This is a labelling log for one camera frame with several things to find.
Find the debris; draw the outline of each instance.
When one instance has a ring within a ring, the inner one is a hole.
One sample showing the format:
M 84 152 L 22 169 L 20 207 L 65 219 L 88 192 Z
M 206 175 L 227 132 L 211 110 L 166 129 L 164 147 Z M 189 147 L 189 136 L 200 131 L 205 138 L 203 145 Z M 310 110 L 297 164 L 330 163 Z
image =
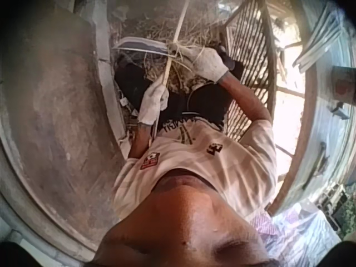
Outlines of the debris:
M 180 45 L 217 47 L 219 44 L 219 26 L 229 16 L 226 11 L 220 10 L 217 4 L 216 0 L 194 0 L 190 3 L 179 35 L 178 42 Z M 152 19 L 147 19 L 142 15 L 135 19 L 125 20 L 122 24 L 121 38 L 135 36 L 165 45 L 171 43 L 174 39 L 182 7 L 182 2 L 168 0 L 165 5 L 154 9 L 157 15 L 152 16 Z M 135 51 L 120 50 L 120 53 L 132 56 Z M 166 63 L 166 55 L 147 54 L 140 67 L 145 69 L 146 77 L 154 81 L 160 74 L 164 73 Z M 180 62 L 173 60 L 172 67 L 174 71 L 170 71 L 167 82 L 167 88 L 170 91 L 190 93 L 191 86 L 202 82 L 208 83 L 208 80 L 193 75 Z

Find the stick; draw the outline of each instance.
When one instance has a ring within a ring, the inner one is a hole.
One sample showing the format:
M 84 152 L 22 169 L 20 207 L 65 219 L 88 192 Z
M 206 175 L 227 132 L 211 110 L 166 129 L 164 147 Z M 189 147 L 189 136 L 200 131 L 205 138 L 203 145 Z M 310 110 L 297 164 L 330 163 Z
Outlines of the stick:
M 185 0 L 184 6 L 183 6 L 183 9 L 182 9 L 182 12 L 180 14 L 179 21 L 178 21 L 177 28 L 176 28 L 176 31 L 174 33 L 173 43 L 176 43 L 178 41 L 178 36 L 179 36 L 180 30 L 181 30 L 182 25 L 183 25 L 183 20 L 184 20 L 185 14 L 187 12 L 189 2 L 190 2 L 190 0 Z M 164 86 L 167 85 L 168 77 L 169 77 L 169 71 L 171 70 L 171 65 L 172 65 L 172 58 L 169 57 L 167 59 L 167 65 L 166 65 L 165 73 L 163 75 L 163 85 Z M 152 140 L 154 140 L 156 138 L 158 120 L 159 119 L 160 119 L 160 115 L 158 115 L 157 120 L 155 121 L 155 124 L 154 124 L 154 131 L 153 131 L 153 135 L 152 135 Z

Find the black pants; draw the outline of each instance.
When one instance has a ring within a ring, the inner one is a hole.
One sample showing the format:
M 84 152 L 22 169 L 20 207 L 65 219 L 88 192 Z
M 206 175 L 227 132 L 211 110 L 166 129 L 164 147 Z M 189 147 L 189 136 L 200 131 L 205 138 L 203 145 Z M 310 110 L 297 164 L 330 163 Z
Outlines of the black pants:
M 235 62 L 235 67 L 231 70 L 231 73 L 240 80 L 243 71 L 243 64 Z M 150 80 L 145 79 L 145 71 L 134 63 L 119 63 L 115 72 L 115 81 L 127 100 L 139 111 L 144 93 L 152 84 Z M 192 114 L 199 114 L 200 117 L 222 128 L 224 116 L 232 100 L 230 94 L 217 84 L 204 85 L 190 95 L 170 92 L 168 107 L 160 113 L 158 130 L 168 120 L 197 116 Z

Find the metal bars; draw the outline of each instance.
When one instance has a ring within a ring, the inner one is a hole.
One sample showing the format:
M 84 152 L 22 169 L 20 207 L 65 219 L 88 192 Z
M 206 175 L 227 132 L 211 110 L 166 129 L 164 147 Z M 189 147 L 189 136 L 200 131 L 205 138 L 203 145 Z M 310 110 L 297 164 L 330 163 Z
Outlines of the metal bars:
M 254 89 L 272 117 L 276 94 L 276 53 L 265 0 L 245 0 L 226 21 L 229 56 L 243 63 L 241 83 Z M 251 122 L 234 101 L 226 117 L 226 134 L 239 141 Z

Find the white glove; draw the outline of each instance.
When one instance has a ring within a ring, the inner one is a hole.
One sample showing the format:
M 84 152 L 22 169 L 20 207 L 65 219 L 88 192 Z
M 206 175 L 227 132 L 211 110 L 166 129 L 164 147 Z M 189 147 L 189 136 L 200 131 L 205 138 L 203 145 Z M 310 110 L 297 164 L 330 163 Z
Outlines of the white glove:
M 228 67 L 224 65 L 221 57 L 212 48 L 187 48 L 176 44 L 172 44 L 170 48 L 180 52 L 190 61 L 192 70 L 195 74 L 213 82 L 217 82 L 229 71 Z
M 153 125 L 160 111 L 167 108 L 169 92 L 162 82 L 163 75 L 146 90 L 137 118 L 140 123 Z

